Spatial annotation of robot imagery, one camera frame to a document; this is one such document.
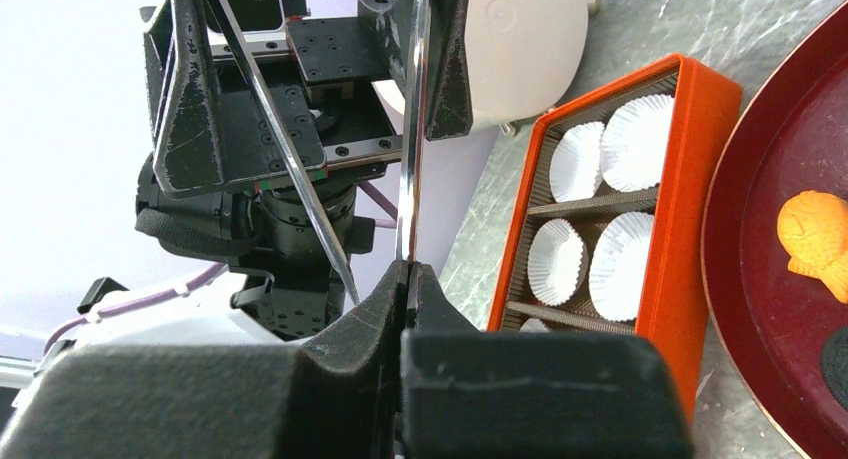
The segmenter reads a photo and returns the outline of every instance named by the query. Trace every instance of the robotic arm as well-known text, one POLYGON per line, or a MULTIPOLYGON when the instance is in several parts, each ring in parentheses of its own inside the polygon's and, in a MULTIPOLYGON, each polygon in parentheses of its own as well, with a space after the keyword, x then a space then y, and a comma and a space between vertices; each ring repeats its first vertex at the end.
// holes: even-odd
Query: robotic arm
POLYGON ((691 457, 650 344, 479 333, 415 261, 421 140, 473 119, 468 0, 359 0, 338 19, 249 1, 142 10, 155 150, 136 228, 244 274, 216 307, 277 341, 58 343, 0 456, 691 457), (402 136, 371 87, 388 78, 405 91, 402 136), (353 215, 355 187, 398 160, 397 260, 341 315, 345 289, 358 302, 347 261, 375 227, 353 215), (299 317, 314 326, 298 333, 299 317))

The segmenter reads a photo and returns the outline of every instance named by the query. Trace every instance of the white paper cupcake liner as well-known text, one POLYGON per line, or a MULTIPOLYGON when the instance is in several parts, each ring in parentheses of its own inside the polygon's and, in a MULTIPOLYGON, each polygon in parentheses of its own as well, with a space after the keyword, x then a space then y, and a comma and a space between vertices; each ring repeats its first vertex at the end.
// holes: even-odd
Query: white paper cupcake liner
POLYGON ((548 306, 564 304, 586 277, 587 256, 586 244, 568 221, 545 223, 533 238, 527 259, 533 295, 548 306))
POLYGON ((536 319, 535 317, 531 317, 524 321, 524 324, 521 325, 521 328, 518 329, 518 332, 551 332, 551 329, 545 325, 540 319, 536 319))
POLYGON ((653 94, 618 108, 601 137, 601 174, 621 192, 659 184, 668 147, 674 98, 653 94))
POLYGON ((551 193, 557 202, 588 199, 601 185, 603 122, 572 127, 559 141, 551 158, 551 193))
POLYGON ((589 269, 589 295, 608 321, 629 321, 639 313, 654 216, 622 214, 604 229, 589 269))

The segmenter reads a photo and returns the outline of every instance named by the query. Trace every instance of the orange fish-shaped cake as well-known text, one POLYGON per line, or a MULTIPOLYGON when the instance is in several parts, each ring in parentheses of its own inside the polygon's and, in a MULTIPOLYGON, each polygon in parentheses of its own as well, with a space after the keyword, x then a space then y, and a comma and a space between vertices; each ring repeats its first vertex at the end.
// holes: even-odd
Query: orange fish-shaped cake
POLYGON ((789 271, 819 279, 848 304, 848 203, 804 191, 780 209, 777 238, 789 253, 789 271))

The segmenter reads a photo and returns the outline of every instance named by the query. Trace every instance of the dark red tray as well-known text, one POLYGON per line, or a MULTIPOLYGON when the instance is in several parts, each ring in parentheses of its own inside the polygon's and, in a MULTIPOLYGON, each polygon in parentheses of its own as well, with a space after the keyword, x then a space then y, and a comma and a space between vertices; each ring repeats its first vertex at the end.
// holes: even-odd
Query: dark red tray
POLYGON ((848 326, 848 305, 788 272, 776 233, 783 203, 807 189, 848 199, 848 3, 792 52, 740 119, 713 178, 702 237, 711 313, 756 400, 799 451, 845 458, 848 411, 819 361, 827 338, 848 326))

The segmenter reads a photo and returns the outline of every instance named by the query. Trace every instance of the metal tweezers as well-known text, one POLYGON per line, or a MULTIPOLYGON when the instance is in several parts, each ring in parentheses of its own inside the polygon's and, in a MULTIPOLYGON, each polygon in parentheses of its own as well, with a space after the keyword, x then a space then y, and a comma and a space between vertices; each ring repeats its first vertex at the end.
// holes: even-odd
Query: metal tweezers
POLYGON ((421 190, 421 149, 427 127, 427 60, 430 51, 430 0, 413 0, 412 33, 406 61, 406 101, 400 167, 396 259, 415 262, 418 204, 421 190))
MULTIPOLYGON (((321 246, 330 264, 342 279, 342 283, 354 304, 359 304, 359 295, 350 270, 347 255, 333 230, 312 182, 306 175, 303 163, 280 118, 280 113, 268 89, 259 67, 247 45, 241 27, 227 0, 207 0, 212 14, 221 26, 239 70, 248 83, 251 94, 260 106, 262 115, 270 126, 277 145, 283 152, 286 169, 294 183, 298 196, 306 208, 309 220, 321 241, 321 246)), ((432 9, 430 0, 414 0, 412 33, 407 61, 405 109, 403 122, 403 148, 401 157, 401 183, 397 221, 397 259, 415 262, 415 246, 418 230, 418 205, 421 183, 421 148, 426 133, 427 121, 427 58, 429 53, 430 23, 432 9)))
POLYGON ((309 220, 318 234, 318 239, 321 241, 321 246, 324 248, 330 264, 339 273, 339 276, 341 276, 342 283, 347 289, 347 293, 350 295, 353 303, 359 304, 359 294, 356 292, 356 284, 353 281, 353 273, 350 270, 347 255, 333 230, 332 224, 330 224, 330 219, 327 217, 327 213, 324 211, 318 195, 315 193, 315 188, 312 187, 312 181, 306 175, 306 170, 303 167, 300 156, 297 154, 294 143, 288 131, 286 131, 285 126, 283 126, 283 121, 268 89, 268 84, 265 82, 265 78, 262 77, 262 73, 253 59, 253 55, 247 52, 244 34, 238 21, 236 21, 235 14, 233 14, 229 2, 227 0, 207 1, 209 2, 212 14, 221 26, 221 32, 227 39, 227 45, 232 50, 236 64, 244 76, 254 100, 259 105, 265 121, 269 125, 274 140, 277 141, 277 145, 283 152, 286 170, 294 183, 300 200, 306 208, 306 214, 309 216, 309 220))

